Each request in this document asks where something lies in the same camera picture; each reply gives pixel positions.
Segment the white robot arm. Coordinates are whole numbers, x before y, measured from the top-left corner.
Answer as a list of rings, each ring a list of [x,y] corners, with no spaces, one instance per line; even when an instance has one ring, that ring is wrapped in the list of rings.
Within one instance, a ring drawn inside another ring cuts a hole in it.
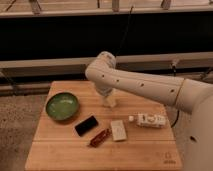
[[[191,114],[182,171],[213,171],[213,84],[118,70],[116,57],[107,51],[87,66],[85,76],[103,97],[119,89]]]

